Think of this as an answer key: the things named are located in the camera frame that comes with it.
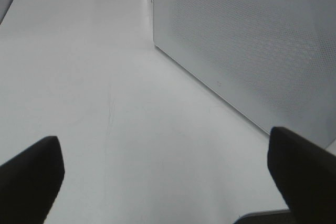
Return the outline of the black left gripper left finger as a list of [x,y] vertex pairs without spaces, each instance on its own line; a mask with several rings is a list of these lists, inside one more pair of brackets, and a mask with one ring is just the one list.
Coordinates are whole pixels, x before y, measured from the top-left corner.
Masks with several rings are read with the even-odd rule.
[[56,136],[44,137],[1,165],[1,223],[44,223],[64,176]]

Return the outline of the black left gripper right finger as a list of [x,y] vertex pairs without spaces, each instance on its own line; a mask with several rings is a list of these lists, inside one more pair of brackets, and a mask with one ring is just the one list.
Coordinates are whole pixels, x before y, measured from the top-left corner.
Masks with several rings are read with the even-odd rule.
[[335,223],[335,155],[273,127],[267,166],[297,223]]

